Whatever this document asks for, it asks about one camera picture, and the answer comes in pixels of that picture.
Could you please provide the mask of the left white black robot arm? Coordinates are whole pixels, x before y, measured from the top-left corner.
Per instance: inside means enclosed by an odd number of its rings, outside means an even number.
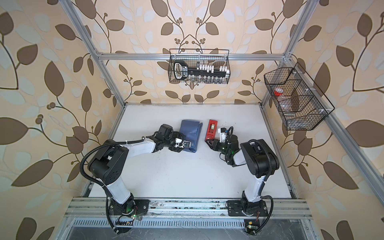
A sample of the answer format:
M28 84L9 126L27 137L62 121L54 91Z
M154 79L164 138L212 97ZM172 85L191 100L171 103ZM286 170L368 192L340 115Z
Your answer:
M100 186L108 200L118 206L123 215L132 216L138 212L134 196L126 187L122 172L128 159L153 154L163 148L179 153L189 148L191 142L183 133L175 132L169 125L163 124L154 134L140 140L107 140L89 153L80 162L81 175Z

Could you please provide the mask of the light blue wrapping paper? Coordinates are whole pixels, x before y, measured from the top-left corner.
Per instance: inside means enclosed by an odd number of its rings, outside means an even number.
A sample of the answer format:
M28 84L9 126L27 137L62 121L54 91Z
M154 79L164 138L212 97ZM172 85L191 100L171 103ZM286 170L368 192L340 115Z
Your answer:
M182 120L180 132L185 136L185 141L190 142L189 147L184 148L184 151L195 153L198 148L199 138L203 123L195 120Z

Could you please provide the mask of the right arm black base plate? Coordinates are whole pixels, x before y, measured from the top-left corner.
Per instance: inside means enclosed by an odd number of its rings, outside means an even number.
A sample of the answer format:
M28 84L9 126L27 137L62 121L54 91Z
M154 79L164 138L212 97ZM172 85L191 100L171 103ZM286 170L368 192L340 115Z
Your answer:
M267 217L268 209L266 202L260 200L255 203L248 202L246 199L229 200L226 202L228 215L230 217Z

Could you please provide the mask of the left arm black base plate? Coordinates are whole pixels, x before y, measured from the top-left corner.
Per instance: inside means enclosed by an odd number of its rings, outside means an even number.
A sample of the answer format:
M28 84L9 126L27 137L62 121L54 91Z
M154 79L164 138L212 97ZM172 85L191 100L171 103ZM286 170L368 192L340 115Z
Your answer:
M120 205L113 199L109 200L109 212L114 216L145 215L149 210L150 200L134 199Z

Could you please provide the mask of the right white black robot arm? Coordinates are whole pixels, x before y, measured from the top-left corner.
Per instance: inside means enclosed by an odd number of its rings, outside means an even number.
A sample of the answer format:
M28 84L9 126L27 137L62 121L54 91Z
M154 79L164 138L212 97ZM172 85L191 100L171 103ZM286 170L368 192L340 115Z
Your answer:
M228 201L230 216L255 216L257 214L271 214L273 211L273 198L263 196L264 187L276 170L280 162L263 140L251 139L239 143L238 137L233 134L234 128L219 129L219 139L206 138L205 143L211 150L224 156L222 160L231 167L247 166L251 173L250 181L242 192L239 201Z

